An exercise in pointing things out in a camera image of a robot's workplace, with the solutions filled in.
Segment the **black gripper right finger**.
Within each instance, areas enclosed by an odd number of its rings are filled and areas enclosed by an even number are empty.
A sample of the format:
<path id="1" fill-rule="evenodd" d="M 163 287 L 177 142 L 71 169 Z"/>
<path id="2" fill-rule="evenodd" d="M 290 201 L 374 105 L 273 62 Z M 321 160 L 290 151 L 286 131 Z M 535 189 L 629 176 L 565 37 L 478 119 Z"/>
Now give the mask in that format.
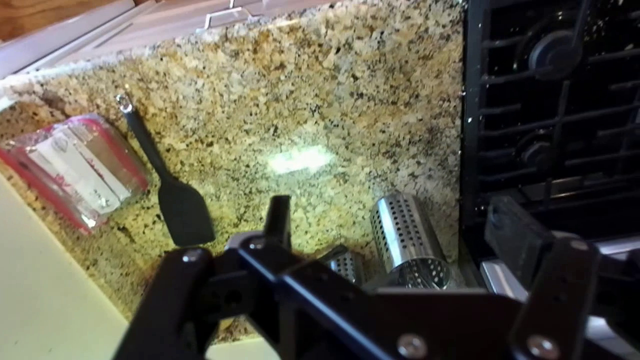
<path id="1" fill-rule="evenodd" d="M 579 360 L 616 352 L 588 335 L 588 320 L 602 317 L 616 339 L 640 344 L 639 249 L 604 253 L 579 234 L 554 234 L 517 199 L 491 199 L 484 240 L 529 292 L 508 347 L 529 360 Z"/>

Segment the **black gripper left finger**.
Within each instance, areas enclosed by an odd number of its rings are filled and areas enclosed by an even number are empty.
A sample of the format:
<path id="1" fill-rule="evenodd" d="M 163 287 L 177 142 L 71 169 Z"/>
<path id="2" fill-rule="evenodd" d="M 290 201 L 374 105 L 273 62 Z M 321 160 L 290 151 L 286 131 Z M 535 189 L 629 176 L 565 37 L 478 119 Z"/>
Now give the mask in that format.
<path id="1" fill-rule="evenodd" d="M 290 199 L 220 256 L 170 252 L 115 360 L 205 360 L 223 320 L 244 315 L 282 360 L 426 360 L 428 339 L 325 264 L 290 252 Z"/>

